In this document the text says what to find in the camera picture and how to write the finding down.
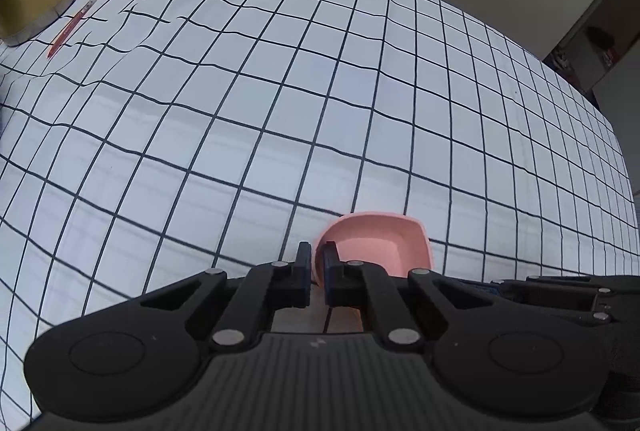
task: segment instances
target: pink bowl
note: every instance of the pink bowl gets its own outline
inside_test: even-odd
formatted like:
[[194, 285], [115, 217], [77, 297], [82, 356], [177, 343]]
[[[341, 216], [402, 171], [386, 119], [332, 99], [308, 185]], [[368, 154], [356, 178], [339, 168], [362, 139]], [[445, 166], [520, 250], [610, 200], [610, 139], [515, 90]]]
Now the pink bowl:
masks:
[[340, 261], [370, 261], [391, 276], [433, 268], [429, 239], [419, 220], [392, 213], [353, 213], [335, 220], [316, 242], [312, 275], [319, 285], [323, 267], [318, 250], [328, 241], [335, 241]]

